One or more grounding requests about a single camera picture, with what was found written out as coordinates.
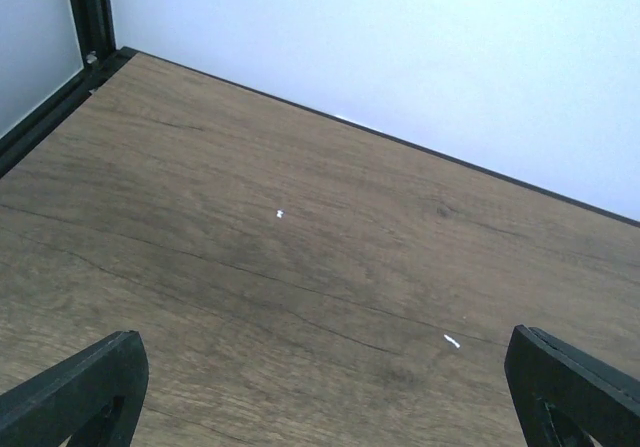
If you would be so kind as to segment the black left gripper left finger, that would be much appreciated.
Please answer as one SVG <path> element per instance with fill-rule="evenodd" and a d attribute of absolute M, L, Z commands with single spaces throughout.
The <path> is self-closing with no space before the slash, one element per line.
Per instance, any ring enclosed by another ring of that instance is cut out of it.
<path fill-rule="evenodd" d="M 129 446 L 149 381 L 137 331 L 116 331 L 1 395 L 3 446 Z"/>

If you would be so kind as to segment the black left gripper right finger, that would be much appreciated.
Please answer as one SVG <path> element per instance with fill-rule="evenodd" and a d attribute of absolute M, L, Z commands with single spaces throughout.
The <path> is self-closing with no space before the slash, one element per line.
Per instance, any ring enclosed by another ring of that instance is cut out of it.
<path fill-rule="evenodd" d="M 529 446 L 637 446 L 639 381 L 539 328 L 518 325 L 504 370 Z"/>

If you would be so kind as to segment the black enclosure frame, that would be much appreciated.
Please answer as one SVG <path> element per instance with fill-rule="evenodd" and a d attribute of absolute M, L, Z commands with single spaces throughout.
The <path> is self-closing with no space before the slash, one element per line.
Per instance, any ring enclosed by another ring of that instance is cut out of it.
<path fill-rule="evenodd" d="M 110 0 L 1 0 L 1 172 L 134 54 L 116 46 Z"/>

